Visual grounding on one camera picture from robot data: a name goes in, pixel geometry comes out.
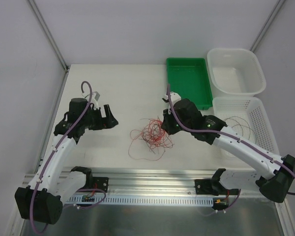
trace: gray wall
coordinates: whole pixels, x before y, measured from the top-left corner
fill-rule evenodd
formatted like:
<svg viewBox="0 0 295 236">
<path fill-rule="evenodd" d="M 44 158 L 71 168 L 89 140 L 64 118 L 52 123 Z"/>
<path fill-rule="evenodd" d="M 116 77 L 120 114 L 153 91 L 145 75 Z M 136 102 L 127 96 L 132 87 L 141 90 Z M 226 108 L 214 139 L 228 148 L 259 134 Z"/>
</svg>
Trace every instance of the gray wall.
<svg viewBox="0 0 295 236">
<path fill-rule="evenodd" d="M 277 0 L 36 0 L 68 64 L 164 64 L 249 49 Z"/>
<path fill-rule="evenodd" d="M 295 0 L 287 1 L 256 55 L 267 82 L 259 98 L 280 154 L 295 157 Z M 288 200 L 295 219 L 295 196 Z"/>
<path fill-rule="evenodd" d="M 16 188 L 37 163 L 62 77 L 26 1 L 0 1 L 0 236 Z"/>
</svg>

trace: wire pile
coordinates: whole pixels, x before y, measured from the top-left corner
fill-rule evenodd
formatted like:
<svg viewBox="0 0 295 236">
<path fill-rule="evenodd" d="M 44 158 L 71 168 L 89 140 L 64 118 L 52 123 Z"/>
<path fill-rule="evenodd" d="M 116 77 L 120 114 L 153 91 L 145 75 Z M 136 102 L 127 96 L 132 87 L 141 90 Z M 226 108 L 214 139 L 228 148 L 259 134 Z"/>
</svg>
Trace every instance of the wire pile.
<svg viewBox="0 0 295 236">
<path fill-rule="evenodd" d="M 166 131 L 161 128 L 161 125 L 163 122 L 159 118 L 147 119 L 147 120 L 149 120 L 149 122 L 142 130 L 134 129 L 130 132 L 130 138 L 132 139 L 132 142 L 129 146 L 128 154 L 132 159 L 135 159 L 135 160 L 145 159 L 149 161 L 157 161 L 161 159 L 161 157 L 164 155 L 165 149 L 172 148 L 174 144 L 170 136 L 166 133 Z M 133 137 L 134 132 L 138 132 L 139 134 Z M 161 156 L 156 160 L 150 160 L 146 158 L 139 158 L 139 159 L 133 158 L 130 155 L 130 148 L 133 142 L 137 139 L 145 141 L 149 150 L 152 151 L 154 154 L 156 154 L 155 150 L 157 150 L 157 153 L 159 154 L 160 148 L 163 148 L 164 151 L 162 152 Z"/>
</svg>

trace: white plastic container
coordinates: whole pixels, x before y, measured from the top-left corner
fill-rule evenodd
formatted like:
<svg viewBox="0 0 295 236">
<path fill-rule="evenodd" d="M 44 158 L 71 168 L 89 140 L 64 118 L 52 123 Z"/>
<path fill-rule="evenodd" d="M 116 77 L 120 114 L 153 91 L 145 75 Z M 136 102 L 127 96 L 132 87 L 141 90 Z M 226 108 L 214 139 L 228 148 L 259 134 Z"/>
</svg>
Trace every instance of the white plastic container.
<svg viewBox="0 0 295 236">
<path fill-rule="evenodd" d="M 254 53 L 246 49 L 214 48 L 207 54 L 213 97 L 254 96 L 266 88 Z"/>
<path fill-rule="evenodd" d="M 279 154 L 279 149 L 262 101 L 256 97 L 216 97 L 214 115 L 244 138 L 267 151 Z M 228 159 L 235 156 L 222 150 Z"/>
</svg>

